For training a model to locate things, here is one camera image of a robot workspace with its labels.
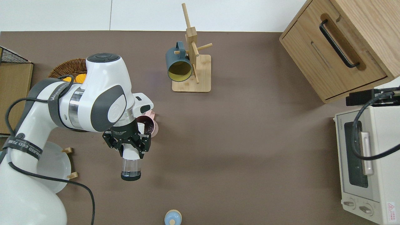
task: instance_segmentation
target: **oven handle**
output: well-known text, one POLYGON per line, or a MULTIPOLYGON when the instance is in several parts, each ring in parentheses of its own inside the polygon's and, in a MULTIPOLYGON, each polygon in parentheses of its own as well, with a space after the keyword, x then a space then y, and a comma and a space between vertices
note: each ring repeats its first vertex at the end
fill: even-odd
MULTIPOLYGON (((368 132, 358 132, 358 139, 360 140, 361 154, 365 157, 371 156, 370 136, 368 132)), ((362 160, 362 172, 364 175, 374 174, 372 169, 372 161, 362 160)))

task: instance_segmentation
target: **oven knob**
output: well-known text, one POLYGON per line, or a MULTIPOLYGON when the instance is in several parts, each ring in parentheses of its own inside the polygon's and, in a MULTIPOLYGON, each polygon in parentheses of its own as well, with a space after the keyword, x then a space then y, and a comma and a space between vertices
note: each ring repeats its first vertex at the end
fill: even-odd
POLYGON ((374 211, 372 210, 370 204, 366 204, 365 206, 360 206, 359 209, 364 213, 368 214, 369 216, 372 216, 374 214, 374 211))
POLYGON ((351 201, 345 201, 345 202, 343 202, 343 204, 347 205, 347 206, 354 206, 354 203, 351 201))
POLYGON ((342 200, 343 205, 347 205, 348 207, 351 207, 352 209, 356 208, 356 203, 354 202, 354 199, 349 199, 347 201, 342 200))

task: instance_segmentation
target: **blue mug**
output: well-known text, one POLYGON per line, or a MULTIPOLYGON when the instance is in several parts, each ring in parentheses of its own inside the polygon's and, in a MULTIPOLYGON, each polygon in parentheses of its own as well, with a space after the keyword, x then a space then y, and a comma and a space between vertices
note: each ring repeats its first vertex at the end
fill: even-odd
POLYGON ((185 47, 181 41, 176 43, 175 48, 170 48, 167 51, 165 61, 167 63, 168 77, 173 81, 185 81, 193 73, 189 57, 186 56, 185 47))

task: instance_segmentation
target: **black drawer handle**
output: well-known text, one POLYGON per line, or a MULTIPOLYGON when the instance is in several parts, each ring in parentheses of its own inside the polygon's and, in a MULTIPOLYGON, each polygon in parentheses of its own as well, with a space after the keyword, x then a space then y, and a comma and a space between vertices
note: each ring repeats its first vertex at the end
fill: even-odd
POLYGON ((339 46, 336 44, 336 42, 332 39, 332 37, 329 35, 328 31, 325 29, 324 24, 327 23, 328 20, 324 20, 321 24, 320 24, 320 30, 321 33, 325 36, 325 38, 328 40, 329 44, 332 46, 332 48, 335 50, 335 52, 338 54, 338 56, 342 59, 342 61, 344 62, 344 64, 348 67, 348 68, 353 68, 356 67, 358 65, 360 65, 360 63, 356 63, 356 64, 352 64, 347 57, 344 55, 344 53, 342 52, 342 50, 339 48, 339 46))

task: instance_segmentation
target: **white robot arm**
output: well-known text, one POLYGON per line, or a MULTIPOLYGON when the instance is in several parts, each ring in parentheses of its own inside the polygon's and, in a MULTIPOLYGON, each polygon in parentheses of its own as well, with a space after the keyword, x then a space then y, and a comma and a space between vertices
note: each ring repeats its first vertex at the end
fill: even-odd
POLYGON ((9 166, 37 173, 37 164, 50 132, 56 127, 104 132, 110 148, 123 157, 121 177, 140 178, 140 159, 149 150, 151 137, 136 117, 153 108, 142 93, 131 93, 123 59, 100 53, 86 59, 83 84, 48 78, 29 93, 22 117, 11 131, 0 162, 0 225, 65 225, 66 212, 60 199, 42 183, 9 166))

